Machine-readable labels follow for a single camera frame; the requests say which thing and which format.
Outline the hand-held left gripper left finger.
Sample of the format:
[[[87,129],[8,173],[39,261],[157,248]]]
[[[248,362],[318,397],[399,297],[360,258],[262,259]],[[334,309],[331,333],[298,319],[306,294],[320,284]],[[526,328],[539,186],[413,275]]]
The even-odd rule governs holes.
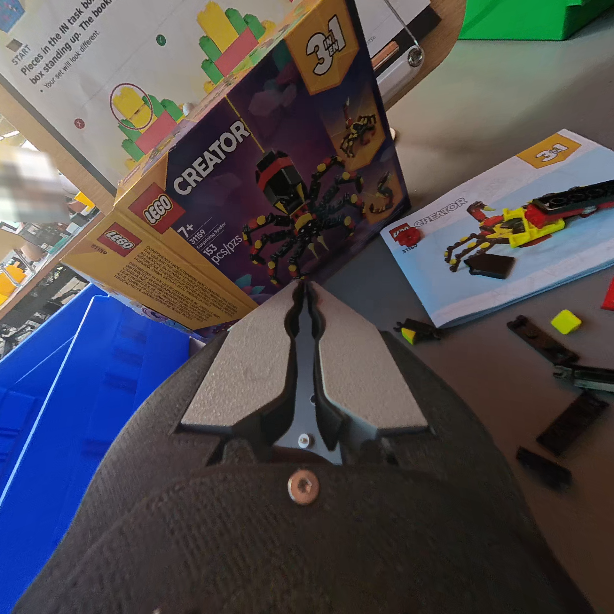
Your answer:
[[[207,434],[271,446],[295,414],[295,337],[304,282],[294,281],[229,329],[181,419]]]

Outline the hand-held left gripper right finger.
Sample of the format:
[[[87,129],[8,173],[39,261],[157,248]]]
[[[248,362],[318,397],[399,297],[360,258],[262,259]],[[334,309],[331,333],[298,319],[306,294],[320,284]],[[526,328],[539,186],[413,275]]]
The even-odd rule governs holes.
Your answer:
[[[308,283],[316,422],[341,462],[366,442],[427,432],[428,421],[380,331],[315,282]]]

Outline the black yellow lego wedge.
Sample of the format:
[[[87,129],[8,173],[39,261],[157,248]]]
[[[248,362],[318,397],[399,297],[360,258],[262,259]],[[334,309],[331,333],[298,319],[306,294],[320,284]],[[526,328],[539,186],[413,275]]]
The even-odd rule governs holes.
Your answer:
[[[400,333],[412,345],[426,340],[440,341],[443,338],[442,331],[437,327],[412,318],[406,318],[403,322],[398,321],[393,330]]]

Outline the lego pieces pile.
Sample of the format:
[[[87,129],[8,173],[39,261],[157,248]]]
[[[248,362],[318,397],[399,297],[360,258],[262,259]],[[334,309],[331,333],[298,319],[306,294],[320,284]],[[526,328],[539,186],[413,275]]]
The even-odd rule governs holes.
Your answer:
[[[581,324],[581,319],[569,310],[559,312],[551,320],[551,325],[560,334],[571,334]],[[550,455],[564,456],[609,409],[609,404],[594,393],[613,394],[613,369],[580,365],[579,355],[563,346],[526,316],[518,315],[507,322],[507,328],[549,361],[554,368],[555,379],[582,390],[535,439]],[[554,491],[563,491],[572,484],[572,473],[569,469],[522,446],[517,450],[516,459],[544,486]]]

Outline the black lego slope tile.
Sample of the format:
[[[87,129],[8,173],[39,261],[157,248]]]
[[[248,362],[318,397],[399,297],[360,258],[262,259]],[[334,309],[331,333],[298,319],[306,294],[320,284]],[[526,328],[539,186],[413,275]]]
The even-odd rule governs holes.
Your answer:
[[[505,280],[512,272],[516,258],[484,253],[467,258],[464,264],[473,276]]]

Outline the purple cardboard lego box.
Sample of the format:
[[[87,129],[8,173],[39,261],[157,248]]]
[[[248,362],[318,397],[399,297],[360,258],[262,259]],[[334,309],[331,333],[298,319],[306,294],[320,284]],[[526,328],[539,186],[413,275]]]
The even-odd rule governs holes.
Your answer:
[[[119,183],[63,259],[205,335],[324,280],[409,206],[354,1],[302,1]]]

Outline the brown Lego plate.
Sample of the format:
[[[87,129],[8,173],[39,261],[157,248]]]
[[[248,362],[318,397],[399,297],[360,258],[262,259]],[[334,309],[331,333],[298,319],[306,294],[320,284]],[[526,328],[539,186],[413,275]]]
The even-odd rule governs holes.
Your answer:
[[[542,195],[528,205],[549,217],[569,217],[572,212],[610,208],[613,206],[613,180]]]

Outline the blue plastic bin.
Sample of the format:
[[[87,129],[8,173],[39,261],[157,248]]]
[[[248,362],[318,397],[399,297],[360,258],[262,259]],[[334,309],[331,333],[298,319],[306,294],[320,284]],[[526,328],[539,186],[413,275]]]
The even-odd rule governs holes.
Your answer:
[[[1,613],[62,540],[103,456],[190,337],[88,286],[1,361]]]

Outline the scorpion cover instruction booklet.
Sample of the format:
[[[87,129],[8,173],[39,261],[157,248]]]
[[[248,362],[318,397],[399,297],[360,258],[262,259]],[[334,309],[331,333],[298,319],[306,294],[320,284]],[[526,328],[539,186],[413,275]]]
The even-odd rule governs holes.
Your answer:
[[[545,216],[528,202],[613,180],[613,150],[568,129],[467,180],[381,236],[437,327],[453,326],[613,265],[613,207]],[[410,247],[397,236],[413,226]],[[516,258],[505,280],[473,276],[478,254]]]

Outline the instruction sheet on wooden board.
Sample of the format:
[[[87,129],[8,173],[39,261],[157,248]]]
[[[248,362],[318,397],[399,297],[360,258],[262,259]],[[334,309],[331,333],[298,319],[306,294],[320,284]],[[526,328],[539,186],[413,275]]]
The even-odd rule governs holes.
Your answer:
[[[425,53],[421,68],[403,73],[396,68],[397,85],[382,93],[384,108],[398,103],[426,76],[431,74],[449,56],[457,42],[465,16],[465,1],[432,1],[433,11],[438,15],[437,25],[419,43]],[[44,118],[33,104],[28,102],[9,81],[1,76],[1,125],[11,126],[31,145],[53,158],[60,173],[77,188],[85,192],[101,213],[107,214],[113,206],[116,183],[103,178],[89,159],[82,155],[48,119]]]

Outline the green plastic bin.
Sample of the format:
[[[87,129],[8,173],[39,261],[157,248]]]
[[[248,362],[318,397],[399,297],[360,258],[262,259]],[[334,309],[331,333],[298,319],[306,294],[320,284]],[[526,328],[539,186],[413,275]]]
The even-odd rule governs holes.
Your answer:
[[[564,41],[613,1],[467,1],[460,40]]]

